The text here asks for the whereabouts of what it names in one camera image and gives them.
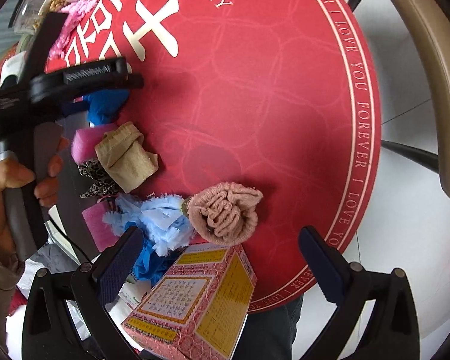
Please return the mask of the person left hand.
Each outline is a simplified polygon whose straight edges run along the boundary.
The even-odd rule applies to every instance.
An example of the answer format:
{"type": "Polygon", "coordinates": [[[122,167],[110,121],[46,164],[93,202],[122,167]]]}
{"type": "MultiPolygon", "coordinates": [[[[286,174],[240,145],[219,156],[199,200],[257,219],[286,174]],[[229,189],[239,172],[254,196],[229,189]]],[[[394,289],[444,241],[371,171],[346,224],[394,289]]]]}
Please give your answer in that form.
{"type": "MultiPolygon", "coordinates": [[[[36,143],[34,173],[38,182],[49,175],[50,158],[57,153],[61,133],[48,143],[36,143]]],[[[47,243],[49,238],[45,227],[48,209],[40,205],[34,195],[35,186],[30,183],[21,189],[7,189],[3,192],[6,221],[10,227],[17,257],[27,260],[47,243]]]]}

